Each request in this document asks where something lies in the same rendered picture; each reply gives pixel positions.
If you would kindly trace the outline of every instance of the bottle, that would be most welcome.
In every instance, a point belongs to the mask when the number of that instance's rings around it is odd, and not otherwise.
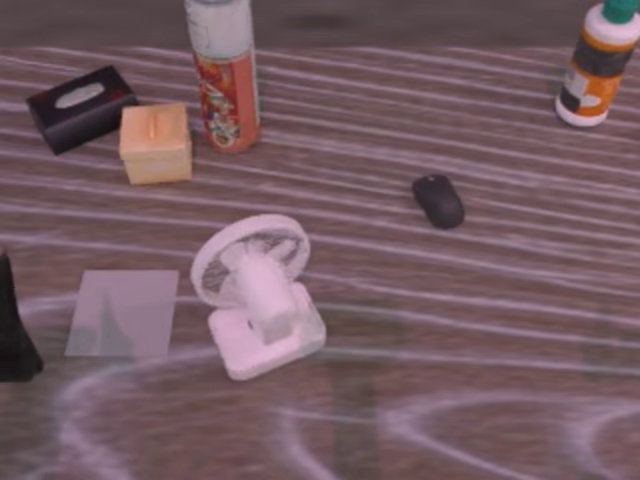
[[[251,0],[185,0],[205,132],[219,152],[260,135]]]
[[[594,127],[609,113],[624,69],[640,39],[638,0],[606,0],[587,13],[556,112],[576,127]]]

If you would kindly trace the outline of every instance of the can label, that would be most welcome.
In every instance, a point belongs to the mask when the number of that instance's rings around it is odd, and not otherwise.
[[[570,112],[597,117],[609,110],[634,44],[608,45],[583,31],[565,76],[560,102]]]
[[[241,152],[258,140],[260,116],[253,58],[253,48],[227,60],[194,53],[205,130],[221,152]]]

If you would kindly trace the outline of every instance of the white fan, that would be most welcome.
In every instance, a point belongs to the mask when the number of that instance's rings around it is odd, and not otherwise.
[[[196,255],[191,281],[217,307],[209,329],[232,379],[249,380],[324,346],[325,325],[295,282],[310,253],[298,222],[258,215],[214,235]]]

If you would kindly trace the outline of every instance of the green cap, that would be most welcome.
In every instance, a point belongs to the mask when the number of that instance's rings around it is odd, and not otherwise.
[[[638,11],[639,0],[605,0],[602,14],[611,23],[629,23]]]

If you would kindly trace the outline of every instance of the gray square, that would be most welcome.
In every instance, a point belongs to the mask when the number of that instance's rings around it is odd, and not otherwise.
[[[166,357],[178,280],[166,270],[84,272],[65,355]]]

